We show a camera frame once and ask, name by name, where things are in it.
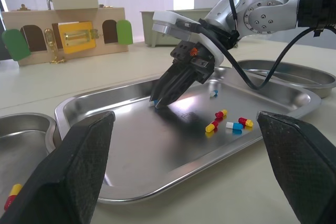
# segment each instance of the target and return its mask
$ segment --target brown arched door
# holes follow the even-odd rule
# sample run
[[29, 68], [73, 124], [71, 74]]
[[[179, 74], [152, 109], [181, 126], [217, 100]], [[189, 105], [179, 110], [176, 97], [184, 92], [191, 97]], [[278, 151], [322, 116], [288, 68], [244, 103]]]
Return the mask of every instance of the brown arched door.
[[117, 22], [113, 19], [105, 20], [103, 25], [104, 42], [108, 43], [118, 43], [117, 34]]
[[26, 39], [31, 52], [47, 51], [42, 30], [35, 25], [26, 25], [21, 28], [21, 33]]

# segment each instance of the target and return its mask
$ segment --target yellow latch panel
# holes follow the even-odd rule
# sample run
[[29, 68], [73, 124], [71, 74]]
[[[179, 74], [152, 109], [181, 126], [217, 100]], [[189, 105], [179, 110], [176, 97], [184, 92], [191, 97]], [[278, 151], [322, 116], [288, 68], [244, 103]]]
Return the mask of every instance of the yellow latch panel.
[[64, 53], [72, 54], [96, 47], [96, 41], [91, 38], [92, 29], [92, 22], [58, 25]]

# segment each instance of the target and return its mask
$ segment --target blue and white capsule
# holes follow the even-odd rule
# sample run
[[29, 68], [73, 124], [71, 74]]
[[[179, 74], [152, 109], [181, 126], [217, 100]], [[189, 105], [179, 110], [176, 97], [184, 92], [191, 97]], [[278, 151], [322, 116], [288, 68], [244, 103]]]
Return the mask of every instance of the blue and white capsule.
[[148, 107], [153, 107], [153, 106], [157, 105], [157, 103], [158, 103], [158, 100], [150, 101], [148, 103]]
[[230, 122], [226, 123], [226, 127], [233, 130], [242, 130], [244, 128], [244, 126], [240, 123], [230, 123]]
[[218, 94], [218, 90], [214, 90], [210, 93], [210, 97], [214, 97]]

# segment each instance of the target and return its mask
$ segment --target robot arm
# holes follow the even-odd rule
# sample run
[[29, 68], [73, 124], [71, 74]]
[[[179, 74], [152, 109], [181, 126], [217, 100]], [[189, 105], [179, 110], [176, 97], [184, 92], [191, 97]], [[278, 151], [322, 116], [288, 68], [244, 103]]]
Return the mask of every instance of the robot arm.
[[243, 37], [309, 27], [315, 35], [336, 24], [336, 0], [234, 0], [234, 20], [229, 0], [221, 0], [204, 20], [198, 22], [174, 12], [155, 12], [153, 30], [181, 39], [172, 51], [173, 65], [160, 78], [151, 100], [157, 107], [176, 101], [194, 81], [204, 83], [214, 67], [224, 60], [226, 50]]

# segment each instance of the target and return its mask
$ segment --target metal tray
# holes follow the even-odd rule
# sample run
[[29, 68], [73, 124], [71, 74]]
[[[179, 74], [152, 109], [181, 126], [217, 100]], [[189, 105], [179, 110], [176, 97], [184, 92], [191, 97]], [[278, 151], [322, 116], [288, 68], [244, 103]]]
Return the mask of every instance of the metal tray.
[[[249, 74], [256, 84], [262, 77]], [[249, 89], [237, 72], [215, 69], [204, 84], [195, 84], [164, 109], [148, 107], [156, 80], [145, 80], [70, 98], [55, 110], [61, 137], [87, 116], [112, 110], [112, 131], [105, 180], [100, 202], [120, 204], [148, 198], [261, 139], [255, 122], [252, 130], [226, 129], [227, 121], [243, 116], [255, 121], [265, 110], [299, 118], [319, 107], [321, 99], [308, 90], [271, 81], [261, 91]], [[217, 89], [218, 97], [209, 93]], [[215, 112], [228, 116], [212, 136], [205, 127]]]
[[23, 113], [0, 118], [0, 216], [15, 184], [24, 184], [48, 155], [46, 145], [61, 144], [56, 122], [47, 115]]
[[[238, 64], [246, 71], [266, 76], [274, 65], [270, 60], [242, 60]], [[296, 87], [308, 89], [320, 98], [330, 95], [336, 87], [336, 77], [330, 73], [301, 65], [281, 62], [273, 79], [284, 81]]]

